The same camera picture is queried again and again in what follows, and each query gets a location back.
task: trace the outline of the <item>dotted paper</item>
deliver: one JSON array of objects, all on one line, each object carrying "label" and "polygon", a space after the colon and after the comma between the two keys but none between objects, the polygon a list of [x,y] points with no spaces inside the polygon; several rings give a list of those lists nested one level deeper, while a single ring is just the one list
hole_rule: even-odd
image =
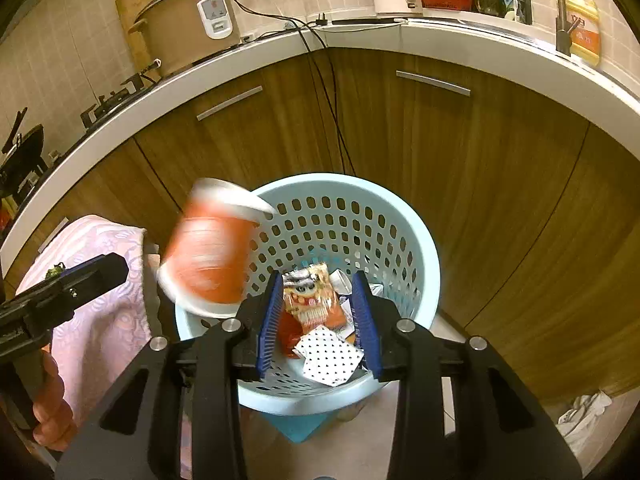
[{"label": "dotted paper", "polygon": [[327,386],[347,382],[364,357],[362,350],[341,341],[323,325],[303,335],[295,349],[305,357],[302,375]]}]

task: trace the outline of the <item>pink patterned cloth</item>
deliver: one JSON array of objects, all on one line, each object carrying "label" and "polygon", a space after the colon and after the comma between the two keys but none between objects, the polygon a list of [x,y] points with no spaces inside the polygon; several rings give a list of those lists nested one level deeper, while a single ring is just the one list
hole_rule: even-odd
[{"label": "pink patterned cloth", "polygon": [[99,216],[76,220],[36,259],[16,291],[42,281],[47,270],[60,262],[69,269],[107,253],[127,261],[125,283],[83,305],[71,321],[53,331],[51,353],[78,425],[151,338],[143,297],[144,234],[144,229]]}]

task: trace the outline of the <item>red plastic basket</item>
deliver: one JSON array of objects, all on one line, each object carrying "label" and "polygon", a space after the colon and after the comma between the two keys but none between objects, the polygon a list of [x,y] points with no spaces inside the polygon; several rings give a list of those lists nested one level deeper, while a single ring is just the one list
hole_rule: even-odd
[{"label": "red plastic basket", "polygon": [[422,0],[422,6],[430,9],[471,10],[474,0]]}]

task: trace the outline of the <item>countertop edge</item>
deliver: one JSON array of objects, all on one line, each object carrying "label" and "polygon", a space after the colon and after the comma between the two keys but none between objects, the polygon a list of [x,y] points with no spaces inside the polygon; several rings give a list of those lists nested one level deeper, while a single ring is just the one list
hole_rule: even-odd
[{"label": "countertop edge", "polygon": [[[587,118],[640,159],[640,102],[602,74],[531,42],[482,28],[410,20],[398,25],[337,25],[319,29],[328,46],[373,48],[475,68],[544,94]],[[313,50],[321,47],[309,31]],[[100,160],[142,128],[194,97],[238,76],[306,52],[297,33],[226,52],[135,101],[82,142],[38,189],[0,248],[3,277],[42,219]]]}]

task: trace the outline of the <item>orange cup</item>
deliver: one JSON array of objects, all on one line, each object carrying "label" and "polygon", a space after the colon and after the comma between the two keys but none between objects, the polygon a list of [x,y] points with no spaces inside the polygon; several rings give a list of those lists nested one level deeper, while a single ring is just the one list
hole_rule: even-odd
[{"label": "orange cup", "polygon": [[167,296],[198,316],[234,316],[249,242],[264,213],[275,211],[250,191],[215,178],[199,180],[158,270]]}]

